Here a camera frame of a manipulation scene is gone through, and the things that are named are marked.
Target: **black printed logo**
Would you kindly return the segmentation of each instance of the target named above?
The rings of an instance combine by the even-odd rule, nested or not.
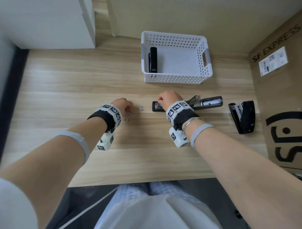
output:
[[[98,146],[99,150],[105,150],[105,148],[103,146]]]
[[[179,108],[180,108],[180,105],[179,105],[179,104],[176,104],[174,107],[172,107],[172,109],[175,110],[175,111],[176,111],[177,109],[179,109]]]
[[[173,114],[174,114],[174,111],[172,109],[170,109],[170,111],[168,112],[168,115],[170,116],[170,118],[172,118]]]
[[[277,122],[279,120],[284,120],[284,119],[300,119],[301,120],[302,112],[301,111],[289,111],[289,112],[283,112],[283,113],[273,115],[265,120],[266,126],[269,126],[270,124],[272,124],[274,122]],[[288,127],[284,127],[282,129],[282,132],[284,134],[290,134],[291,129]],[[302,136],[278,137],[277,136],[277,126],[271,127],[271,136],[275,143],[298,143],[300,145],[302,142]],[[299,145],[292,147],[289,150],[286,158],[282,157],[282,155],[281,155],[281,147],[275,147],[276,158],[282,162],[293,162],[296,154],[302,153],[302,146],[299,146]]]
[[[114,107],[111,107],[110,110],[112,110],[114,113],[117,112],[117,109],[115,109]]]
[[[104,105],[103,107],[105,107],[105,108],[110,108],[111,106],[110,106],[110,105]]]
[[[176,136],[175,136],[175,134],[174,134],[174,133],[172,133],[172,134],[171,134],[171,138],[173,139],[173,141],[175,141]]]
[[[187,106],[187,104],[184,103],[184,102],[181,102],[181,103],[179,103],[179,104],[182,105],[183,107]]]
[[[115,116],[116,116],[117,120],[121,119],[120,113],[117,113]]]

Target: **person's right arm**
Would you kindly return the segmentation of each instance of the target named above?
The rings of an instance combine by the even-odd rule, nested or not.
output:
[[[165,110],[180,100],[173,91],[159,96]],[[194,120],[187,126],[188,139],[202,124],[205,122]],[[203,130],[195,148],[251,228],[301,228],[299,179],[216,128]]]

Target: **sf logo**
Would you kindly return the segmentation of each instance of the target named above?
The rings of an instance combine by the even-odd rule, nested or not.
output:
[[[301,111],[289,111],[289,112],[283,112],[283,113],[273,115],[266,119],[266,126],[269,126],[270,124],[277,122],[279,120],[283,120],[283,119],[300,119],[300,120],[302,120],[302,112]],[[284,134],[289,134],[291,132],[291,130],[288,127],[284,127],[282,129],[282,132]],[[277,136],[277,126],[271,127],[271,136],[275,143],[300,143],[300,145],[302,145],[301,144],[302,136],[278,137]],[[281,156],[281,147],[275,148],[276,158],[282,162],[293,162],[297,153],[302,153],[302,146],[292,147],[289,150],[286,158]]]

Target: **open stapler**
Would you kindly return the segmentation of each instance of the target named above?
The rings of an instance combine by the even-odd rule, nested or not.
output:
[[[201,98],[200,95],[195,95],[188,101],[186,101],[195,111],[221,107],[223,105],[223,100],[221,96]],[[154,112],[165,112],[162,106],[157,102],[152,102],[152,111]]]
[[[254,131],[255,127],[255,105],[254,101],[244,101],[239,104],[230,103],[233,120],[240,134],[247,134]]]

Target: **white sleeve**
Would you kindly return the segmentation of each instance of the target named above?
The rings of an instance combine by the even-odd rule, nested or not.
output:
[[[13,183],[0,178],[0,228],[38,229],[30,200]]]

